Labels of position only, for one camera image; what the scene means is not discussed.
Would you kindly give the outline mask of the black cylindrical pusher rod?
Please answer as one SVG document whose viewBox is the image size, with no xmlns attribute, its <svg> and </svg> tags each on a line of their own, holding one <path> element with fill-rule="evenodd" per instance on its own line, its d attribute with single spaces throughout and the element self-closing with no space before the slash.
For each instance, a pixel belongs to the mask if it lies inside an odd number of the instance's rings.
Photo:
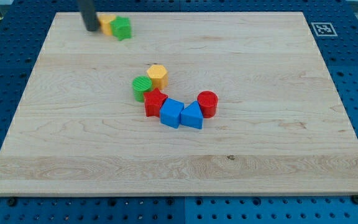
<svg viewBox="0 0 358 224">
<path fill-rule="evenodd" d="M 79 12 L 87 31 L 95 32 L 99 30 L 99 20 L 93 0 L 76 0 Z"/>
</svg>

